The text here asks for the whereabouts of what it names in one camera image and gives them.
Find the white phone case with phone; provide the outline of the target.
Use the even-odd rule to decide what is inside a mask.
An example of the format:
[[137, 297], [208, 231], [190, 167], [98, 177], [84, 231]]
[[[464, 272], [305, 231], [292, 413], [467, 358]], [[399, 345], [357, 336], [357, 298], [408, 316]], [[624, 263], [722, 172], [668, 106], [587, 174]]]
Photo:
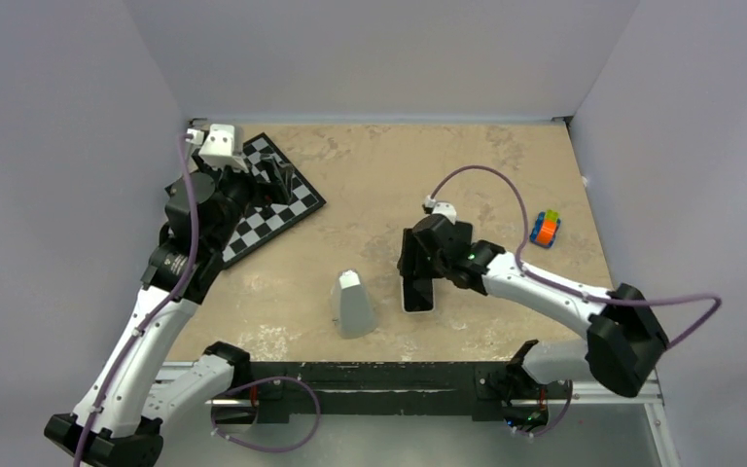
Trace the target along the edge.
[[405, 313], [427, 313], [435, 309], [434, 281], [431, 278], [401, 278], [402, 308]]

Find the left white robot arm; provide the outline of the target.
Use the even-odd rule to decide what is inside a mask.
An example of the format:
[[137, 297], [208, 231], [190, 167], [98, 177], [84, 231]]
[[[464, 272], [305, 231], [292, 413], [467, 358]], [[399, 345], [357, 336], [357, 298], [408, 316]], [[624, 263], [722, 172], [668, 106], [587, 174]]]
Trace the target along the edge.
[[76, 407], [52, 415], [44, 428], [77, 466], [153, 466], [164, 426], [181, 410], [204, 396], [237, 398], [250, 388], [248, 353], [214, 343], [165, 399], [150, 399], [166, 354], [224, 269], [238, 225], [260, 208], [290, 204], [296, 188], [295, 169], [272, 155], [192, 159], [196, 169], [185, 168], [165, 189], [158, 245], [109, 360]]

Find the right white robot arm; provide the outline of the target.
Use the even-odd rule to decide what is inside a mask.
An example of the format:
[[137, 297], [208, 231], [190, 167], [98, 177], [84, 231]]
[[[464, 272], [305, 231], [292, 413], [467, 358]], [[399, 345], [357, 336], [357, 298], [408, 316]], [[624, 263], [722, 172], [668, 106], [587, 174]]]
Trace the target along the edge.
[[563, 325], [574, 341], [528, 341], [511, 358], [507, 382], [529, 396], [545, 384], [594, 380], [633, 398], [669, 347], [652, 308], [627, 284], [616, 290], [575, 283], [521, 262], [486, 240], [472, 240], [472, 225], [431, 214], [405, 228], [397, 269], [406, 312], [435, 307], [434, 283], [523, 305]]

